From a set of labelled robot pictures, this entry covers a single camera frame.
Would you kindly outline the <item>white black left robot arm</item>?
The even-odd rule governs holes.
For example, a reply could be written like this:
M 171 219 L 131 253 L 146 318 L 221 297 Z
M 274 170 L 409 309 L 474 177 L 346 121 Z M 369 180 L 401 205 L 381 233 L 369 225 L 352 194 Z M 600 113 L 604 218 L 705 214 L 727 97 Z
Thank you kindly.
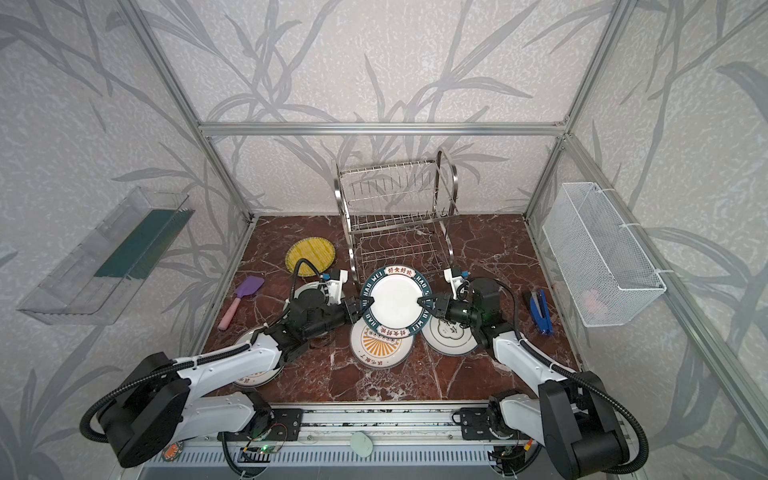
M 80 434 L 111 446 L 120 466 L 138 466 L 168 445 L 209 433 L 238 432 L 268 412 L 254 394 L 213 397 L 250 374 L 274 371 L 300 358 L 311 339 L 358 321 L 373 299 L 345 298 L 315 311 L 300 327 L 277 322 L 245 343 L 194 357 L 145 357 L 123 383 L 92 404 Z

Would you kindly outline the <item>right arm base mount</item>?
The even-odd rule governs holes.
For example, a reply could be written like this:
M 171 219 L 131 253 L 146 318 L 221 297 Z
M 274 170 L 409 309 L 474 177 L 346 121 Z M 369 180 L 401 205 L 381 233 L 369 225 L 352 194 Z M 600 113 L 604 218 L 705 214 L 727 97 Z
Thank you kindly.
M 451 420 L 460 428 L 461 438 L 465 441 L 507 440 L 513 436 L 493 429 L 487 408 L 460 408 L 451 414 Z

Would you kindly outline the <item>white plate green text rim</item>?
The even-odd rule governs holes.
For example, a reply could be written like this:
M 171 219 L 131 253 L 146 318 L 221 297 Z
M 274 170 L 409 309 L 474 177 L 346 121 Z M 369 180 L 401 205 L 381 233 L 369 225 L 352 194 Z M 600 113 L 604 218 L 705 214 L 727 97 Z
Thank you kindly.
M 417 299 L 433 295 L 427 278 L 415 268 L 390 265 L 375 270 L 363 283 L 361 296 L 375 302 L 368 310 L 374 332 L 392 339 L 404 339 L 419 333 L 430 316 Z

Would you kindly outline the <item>white plate black quatrefoil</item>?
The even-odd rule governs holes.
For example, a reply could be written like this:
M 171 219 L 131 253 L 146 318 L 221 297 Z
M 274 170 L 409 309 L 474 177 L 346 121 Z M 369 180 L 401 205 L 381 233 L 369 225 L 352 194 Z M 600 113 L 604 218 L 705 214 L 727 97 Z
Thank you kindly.
M 470 329 L 435 317 L 426 323 L 421 334 L 430 348 L 446 356 L 467 355 L 478 346 Z

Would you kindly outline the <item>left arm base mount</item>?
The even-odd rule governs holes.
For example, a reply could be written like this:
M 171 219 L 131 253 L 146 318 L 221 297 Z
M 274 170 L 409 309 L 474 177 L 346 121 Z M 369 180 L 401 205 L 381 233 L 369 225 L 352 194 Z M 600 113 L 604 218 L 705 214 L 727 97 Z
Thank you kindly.
M 303 414 L 300 408 L 277 408 L 269 414 L 258 411 L 246 425 L 243 435 L 253 441 L 297 441 Z

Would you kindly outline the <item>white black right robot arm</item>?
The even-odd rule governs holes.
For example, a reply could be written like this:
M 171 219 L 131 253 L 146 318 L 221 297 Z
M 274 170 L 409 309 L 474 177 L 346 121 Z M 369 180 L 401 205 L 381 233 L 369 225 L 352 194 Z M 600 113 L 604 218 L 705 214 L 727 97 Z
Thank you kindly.
M 558 363 L 523 335 L 515 317 L 504 317 L 501 296 L 511 292 L 497 279 L 477 277 L 461 280 L 452 293 L 417 300 L 432 317 L 468 328 L 494 360 L 535 391 L 533 399 L 511 394 L 490 401 L 492 429 L 534 439 L 564 479 L 640 470 L 650 455 L 640 422 L 597 375 Z

